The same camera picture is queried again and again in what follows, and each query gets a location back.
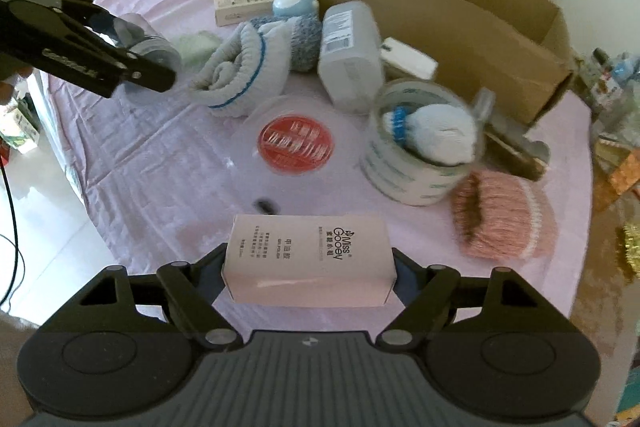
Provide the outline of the clear jar with lid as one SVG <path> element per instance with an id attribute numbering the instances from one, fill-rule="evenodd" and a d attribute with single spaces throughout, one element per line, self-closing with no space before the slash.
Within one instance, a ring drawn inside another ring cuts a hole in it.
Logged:
<path id="1" fill-rule="evenodd" d="M 137 105 L 163 101 L 175 86 L 181 70 L 176 48 L 140 14 L 127 13 L 101 20 L 96 32 L 142 61 L 129 80 L 122 80 L 126 99 Z"/>

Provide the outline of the pink cosmetics box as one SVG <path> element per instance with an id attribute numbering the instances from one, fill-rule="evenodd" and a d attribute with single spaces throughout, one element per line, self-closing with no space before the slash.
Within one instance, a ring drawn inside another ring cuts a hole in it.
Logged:
<path id="1" fill-rule="evenodd" d="M 397 272 L 380 218 L 239 215 L 222 277 L 236 303 L 372 308 L 385 305 Z"/>

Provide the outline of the pink knitted sock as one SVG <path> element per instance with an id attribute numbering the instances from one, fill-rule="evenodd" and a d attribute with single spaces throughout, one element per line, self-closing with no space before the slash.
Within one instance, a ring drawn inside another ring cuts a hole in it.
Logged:
<path id="1" fill-rule="evenodd" d="M 451 193 L 454 231 L 472 257 L 526 261 L 553 254 L 558 226 L 544 190 L 502 172 L 472 172 Z"/>

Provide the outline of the grey sock with blue cuff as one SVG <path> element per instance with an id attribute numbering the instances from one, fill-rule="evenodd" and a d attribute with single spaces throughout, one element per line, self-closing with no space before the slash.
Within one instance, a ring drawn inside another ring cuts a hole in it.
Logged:
<path id="1" fill-rule="evenodd" d="M 382 123 L 396 145 L 432 164 L 457 166 L 475 157 L 477 125 L 461 107 L 428 104 L 410 112 L 396 106 L 382 116 Z"/>

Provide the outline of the white blue-striped sock roll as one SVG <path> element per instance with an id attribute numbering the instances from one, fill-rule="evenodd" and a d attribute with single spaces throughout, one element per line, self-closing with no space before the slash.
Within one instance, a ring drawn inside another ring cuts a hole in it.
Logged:
<path id="1" fill-rule="evenodd" d="M 219 117 L 245 117 L 282 93 L 291 65 L 292 28 L 285 22 L 242 23 L 192 80 L 193 102 Z"/>

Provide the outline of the clear box of brown blocks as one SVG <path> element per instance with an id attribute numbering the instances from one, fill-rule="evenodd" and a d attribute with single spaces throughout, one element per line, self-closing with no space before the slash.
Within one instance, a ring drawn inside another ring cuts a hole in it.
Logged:
<path id="1" fill-rule="evenodd" d="M 496 95 L 480 88 L 472 112 L 484 132 L 485 156 L 501 170 L 530 181 L 539 181 L 547 172 L 550 148 L 526 136 L 528 128 L 496 109 Z"/>

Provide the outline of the clear lid with red label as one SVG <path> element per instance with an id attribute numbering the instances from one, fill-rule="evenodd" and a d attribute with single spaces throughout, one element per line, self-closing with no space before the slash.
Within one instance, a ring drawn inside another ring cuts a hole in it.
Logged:
<path id="1" fill-rule="evenodd" d="M 232 134 L 228 167 L 244 209 L 340 215 L 359 206 L 359 119 L 306 96 L 277 96 Z"/>

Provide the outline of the grey-blue knitted sock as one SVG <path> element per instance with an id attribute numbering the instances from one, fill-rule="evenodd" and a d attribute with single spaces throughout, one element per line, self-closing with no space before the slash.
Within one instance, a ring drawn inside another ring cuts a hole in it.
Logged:
<path id="1" fill-rule="evenodd" d="M 265 26 L 287 24 L 291 28 L 292 71 L 311 72 L 317 67 L 322 41 L 322 23 L 317 15 L 260 16 L 252 18 L 250 23 L 258 30 Z"/>

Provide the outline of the large tape roll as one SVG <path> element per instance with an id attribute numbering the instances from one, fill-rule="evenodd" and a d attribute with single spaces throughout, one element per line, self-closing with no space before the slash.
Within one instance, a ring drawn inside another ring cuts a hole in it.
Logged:
<path id="1" fill-rule="evenodd" d="M 382 116 L 396 106 L 406 106 L 412 112 L 428 104 L 461 107 L 473 116 L 478 135 L 472 162 L 457 166 L 432 164 L 396 145 L 384 129 Z M 472 106 L 433 81 L 401 79 L 387 83 L 378 91 L 364 132 L 360 166 L 372 185 L 389 198 L 410 206 L 428 206 L 451 192 L 483 154 L 483 130 Z"/>

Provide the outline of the small beige box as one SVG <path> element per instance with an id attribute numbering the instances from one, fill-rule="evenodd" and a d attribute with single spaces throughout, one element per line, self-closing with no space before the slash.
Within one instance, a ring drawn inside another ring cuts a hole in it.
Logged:
<path id="1" fill-rule="evenodd" d="M 273 0 L 214 0 L 216 25 L 230 26 L 270 15 L 272 4 Z"/>

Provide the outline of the pink tablecloth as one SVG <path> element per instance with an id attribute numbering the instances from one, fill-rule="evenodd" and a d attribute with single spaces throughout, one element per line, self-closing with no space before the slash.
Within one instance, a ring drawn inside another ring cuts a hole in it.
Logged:
<path id="1" fill-rule="evenodd" d="M 112 13 L 139 13 L 168 39 L 218 29 L 213 0 L 99 0 Z M 292 75 L 285 95 L 244 118 L 221 118 L 190 103 L 191 72 L 170 93 L 111 98 L 47 76 L 48 101 L 56 112 L 56 144 L 75 173 L 88 216 L 129 273 L 155 273 L 171 261 L 194 262 L 228 241 L 236 215 L 269 206 L 281 215 L 367 215 L 384 219 L 390 243 L 420 265 L 443 263 L 463 275 L 484 277 L 495 265 L 462 254 L 449 199 L 410 207 L 380 193 L 363 176 L 360 152 L 367 117 L 337 112 L 315 75 Z M 281 115 L 300 115 L 321 152 L 333 152 L 319 169 L 282 176 L 257 150 L 262 129 Z M 588 110 L 566 92 L 530 130 L 551 148 L 541 186 L 558 224 L 553 255 L 508 262 L 565 315 L 574 305 L 584 265 L 592 181 Z M 239 305 L 224 291 L 215 308 L 246 338 L 253 329 L 353 331 L 378 335 L 401 309 L 390 295 L 381 308 L 299 309 Z"/>

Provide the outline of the blue white toy figure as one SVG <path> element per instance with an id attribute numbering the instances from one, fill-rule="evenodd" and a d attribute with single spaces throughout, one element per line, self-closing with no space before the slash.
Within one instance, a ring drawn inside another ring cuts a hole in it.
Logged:
<path id="1" fill-rule="evenodd" d="M 317 15 L 319 12 L 318 0 L 273 0 L 272 12 L 274 16 L 296 17 L 305 15 Z"/>

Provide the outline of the small white box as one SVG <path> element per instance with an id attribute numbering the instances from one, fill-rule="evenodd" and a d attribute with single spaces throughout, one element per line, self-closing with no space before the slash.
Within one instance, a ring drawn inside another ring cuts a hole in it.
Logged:
<path id="1" fill-rule="evenodd" d="M 386 38 L 380 47 L 381 62 L 387 80 L 416 78 L 430 81 L 438 63 L 429 55 L 394 38 Z"/>

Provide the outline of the translucent white plastic bottle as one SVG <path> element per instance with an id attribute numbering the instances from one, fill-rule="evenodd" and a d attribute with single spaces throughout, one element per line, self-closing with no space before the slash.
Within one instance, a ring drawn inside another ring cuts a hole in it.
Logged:
<path id="1" fill-rule="evenodd" d="M 382 40 L 370 6 L 331 6 L 323 19 L 318 75 L 336 109 L 367 114 L 385 81 Z"/>

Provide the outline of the large cardboard box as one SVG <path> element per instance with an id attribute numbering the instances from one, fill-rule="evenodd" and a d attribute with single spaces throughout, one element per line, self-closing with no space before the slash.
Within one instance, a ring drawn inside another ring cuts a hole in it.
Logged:
<path id="1" fill-rule="evenodd" d="M 318 0 L 320 9 L 352 0 Z M 501 113 L 533 124 L 560 101 L 572 75 L 562 10 L 550 0 L 360 0 L 382 37 L 438 63 L 437 81 L 471 100 L 495 92 Z"/>

